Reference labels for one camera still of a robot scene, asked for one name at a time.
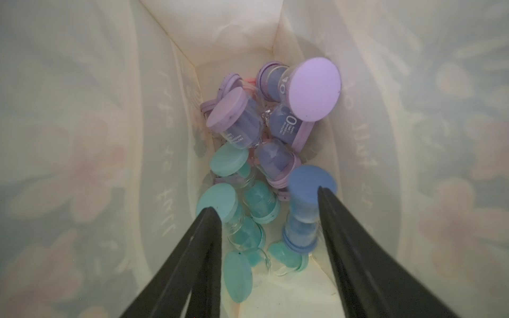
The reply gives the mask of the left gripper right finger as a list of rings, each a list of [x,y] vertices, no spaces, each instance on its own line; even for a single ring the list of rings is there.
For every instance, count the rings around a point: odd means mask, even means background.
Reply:
[[[456,317],[368,234],[328,188],[319,216],[346,317]]]

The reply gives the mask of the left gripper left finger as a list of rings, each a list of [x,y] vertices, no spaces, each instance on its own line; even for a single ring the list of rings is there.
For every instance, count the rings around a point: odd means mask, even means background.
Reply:
[[[222,223],[203,209],[123,317],[219,317]]]

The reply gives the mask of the green hourglass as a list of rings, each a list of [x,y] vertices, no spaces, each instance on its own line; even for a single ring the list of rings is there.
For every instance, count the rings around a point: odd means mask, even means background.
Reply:
[[[284,241],[244,251],[231,250],[222,264],[222,277],[229,297],[235,303],[248,299],[253,290],[273,276],[285,276],[307,269],[309,255],[291,250]]]
[[[216,184],[207,189],[198,200],[196,215],[209,207],[215,209],[225,237],[236,249],[262,249],[265,246],[265,230],[248,216],[233,186]]]
[[[221,146],[209,163],[216,180],[233,186],[240,192],[244,205],[258,224],[274,221],[280,214],[281,204],[266,182],[257,178],[249,151],[230,143]]]

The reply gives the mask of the blue hourglass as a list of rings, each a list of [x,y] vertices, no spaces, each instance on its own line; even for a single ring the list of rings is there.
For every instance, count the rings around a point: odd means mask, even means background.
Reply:
[[[318,166],[300,166],[288,177],[289,212],[282,238],[295,253],[309,254],[318,243],[319,188],[337,192],[337,182],[333,176]]]

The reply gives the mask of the cream canvas tote bag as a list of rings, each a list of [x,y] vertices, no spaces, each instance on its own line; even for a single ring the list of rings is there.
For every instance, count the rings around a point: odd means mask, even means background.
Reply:
[[[2,1],[1,316],[120,317],[213,184],[201,104],[319,56],[302,162],[458,316],[507,317],[507,1]]]

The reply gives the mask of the purple hourglass top cluster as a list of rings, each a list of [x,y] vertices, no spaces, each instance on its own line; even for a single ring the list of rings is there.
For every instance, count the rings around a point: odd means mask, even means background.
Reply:
[[[220,134],[238,149],[253,148],[261,143],[265,126],[254,103],[242,87],[232,89],[210,113],[206,127]]]

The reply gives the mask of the purple hourglass bottom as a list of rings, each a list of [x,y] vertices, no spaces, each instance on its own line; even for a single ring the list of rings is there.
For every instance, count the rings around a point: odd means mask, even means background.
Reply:
[[[240,75],[236,73],[230,73],[226,75],[223,80],[221,81],[221,84],[219,86],[219,89],[217,90],[217,97],[215,99],[211,99],[208,101],[205,101],[200,105],[200,111],[205,119],[209,117],[213,109],[216,107],[216,105],[234,88],[236,87],[243,87],[243,79]]]

